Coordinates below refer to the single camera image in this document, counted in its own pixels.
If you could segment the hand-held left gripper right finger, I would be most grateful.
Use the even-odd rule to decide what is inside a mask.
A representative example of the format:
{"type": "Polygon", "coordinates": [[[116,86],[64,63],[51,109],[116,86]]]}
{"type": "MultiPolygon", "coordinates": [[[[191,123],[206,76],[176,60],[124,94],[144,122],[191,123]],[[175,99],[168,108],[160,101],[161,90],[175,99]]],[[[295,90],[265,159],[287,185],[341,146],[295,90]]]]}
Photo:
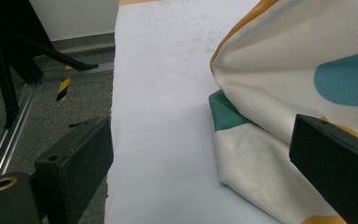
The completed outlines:
{"type": "Polygon", "coordinates": [[[348,224],[358,224],[358,137],[298,114],[289,158],[348,224]]]}

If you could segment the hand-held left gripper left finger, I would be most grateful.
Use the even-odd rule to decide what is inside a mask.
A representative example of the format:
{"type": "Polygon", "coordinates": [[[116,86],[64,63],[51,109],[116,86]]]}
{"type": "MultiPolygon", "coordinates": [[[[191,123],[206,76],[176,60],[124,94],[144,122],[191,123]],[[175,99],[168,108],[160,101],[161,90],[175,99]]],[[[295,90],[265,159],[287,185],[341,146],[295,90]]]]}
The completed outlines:
{"type": "Polygon", "coordinates": [[[111,120],[78,123],[34,162],[49,224],[77,224],[114,160],[111,120]]]}

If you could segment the cream tote bag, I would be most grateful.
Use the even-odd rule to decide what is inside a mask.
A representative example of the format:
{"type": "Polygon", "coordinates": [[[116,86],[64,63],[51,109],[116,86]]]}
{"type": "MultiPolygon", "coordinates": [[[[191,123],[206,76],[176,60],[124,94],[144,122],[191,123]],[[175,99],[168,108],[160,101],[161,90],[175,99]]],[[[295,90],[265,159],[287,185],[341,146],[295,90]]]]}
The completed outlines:
{"type": "Polygon", "coordinates": [[[358,137],[358,0],[259,0],[211,69],[221,181],[283,224],[348,224],[289,151],[298,114],[358,137]]]}

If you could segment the yellow black floor tape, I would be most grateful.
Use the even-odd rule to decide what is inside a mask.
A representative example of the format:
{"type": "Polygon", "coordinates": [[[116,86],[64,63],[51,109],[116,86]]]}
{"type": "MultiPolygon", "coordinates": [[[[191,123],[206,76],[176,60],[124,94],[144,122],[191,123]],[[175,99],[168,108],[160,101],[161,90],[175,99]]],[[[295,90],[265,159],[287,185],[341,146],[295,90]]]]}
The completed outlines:
{"type": "Polygon", "coordinates": [[[65,77],[61,80],[59,91],[56,97],[57,101],[64,101],[68,92],[68,88],[71,82],[71,78],[65,77]]]}

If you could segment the black metal stand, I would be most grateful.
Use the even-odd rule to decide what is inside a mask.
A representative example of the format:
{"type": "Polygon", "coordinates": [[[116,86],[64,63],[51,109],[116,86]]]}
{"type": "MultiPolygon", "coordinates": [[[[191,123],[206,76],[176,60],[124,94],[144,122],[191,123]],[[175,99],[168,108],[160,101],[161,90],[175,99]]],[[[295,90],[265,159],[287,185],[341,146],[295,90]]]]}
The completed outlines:
{"type": "Polygon", "coordinates": [[[26,83],[40,83],[43,78],[43,72],[34,62],[34,56],[31,56],[32,51],[69,65],[77,71],[98,67],[98,64],[82,63],[58,52],[53,47],[48,47],[30,38],[14,33],[2,33],[0,35],[0,89],[7,113],[5,124],[7,129],[12,126],[20,113],[20,105],[9,67],[12,65],[26,83]]]}

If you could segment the dark curtain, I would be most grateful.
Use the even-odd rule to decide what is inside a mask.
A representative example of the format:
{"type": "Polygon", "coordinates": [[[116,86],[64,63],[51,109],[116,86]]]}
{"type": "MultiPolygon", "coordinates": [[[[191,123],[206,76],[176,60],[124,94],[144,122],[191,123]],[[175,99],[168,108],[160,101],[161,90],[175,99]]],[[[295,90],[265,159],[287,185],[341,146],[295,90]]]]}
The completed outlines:
{"type": "Polygon", "coordinates": [[[5,30],[52,47],[29,0],[0,0],[0,31],[5,30]]]}

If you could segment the aluminium floor rail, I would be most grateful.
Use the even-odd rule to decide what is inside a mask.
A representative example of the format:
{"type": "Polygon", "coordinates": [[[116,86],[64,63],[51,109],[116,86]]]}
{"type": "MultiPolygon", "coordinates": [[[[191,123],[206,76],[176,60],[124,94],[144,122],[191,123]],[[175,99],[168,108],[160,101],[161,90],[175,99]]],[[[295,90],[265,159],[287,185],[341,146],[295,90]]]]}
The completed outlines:
{"type": "Polygon", "coordinates": [[[20,112],[12,126],[5,129],[0,139],[0,175],[7,171],[16,150],[22,130],[32,110],[40,83],[25,84],[21,91],[20,112]]]}
{"type": "Polygon", "coordinates": [[[63,71],[52,71],[47,72],[43,81],[62,80],[68,77],[82,77],[82,76],[93,76],[101,75],[106,73],[112,73],[114,71],[114,63],[100,63],[97,68],[93,68],[85,71],[77,71],[75,69],[63,70],[63,71]]]}

